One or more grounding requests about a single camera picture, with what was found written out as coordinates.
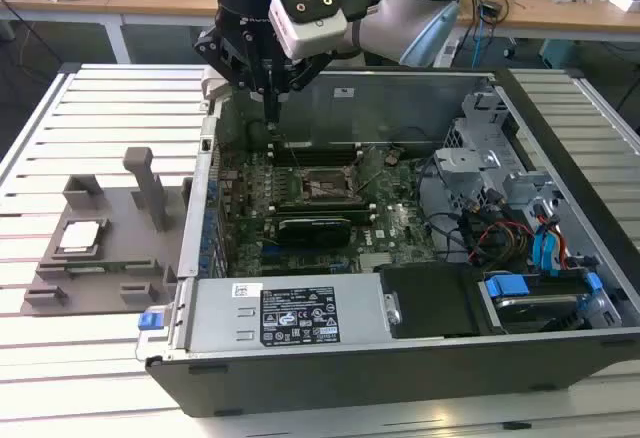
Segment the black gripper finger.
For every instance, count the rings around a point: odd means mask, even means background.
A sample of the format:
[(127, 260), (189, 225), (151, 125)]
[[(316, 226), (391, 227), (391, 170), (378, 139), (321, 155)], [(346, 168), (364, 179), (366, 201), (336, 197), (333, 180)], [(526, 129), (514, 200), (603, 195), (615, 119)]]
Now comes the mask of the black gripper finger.
[(202, 32), (195, 51), (233, 87), (249, 90), (263, 104), (266, 123), (272, 125), (272, 85), (258, 47), (257, 34), (211, 27)]
[(271, 125), (280, 119), (281, 100), (291, 91), (301, 91), (332, 61), (331, 53), (321, 53), (310, 58), (292, 60), (283, 53), (271, 62)]

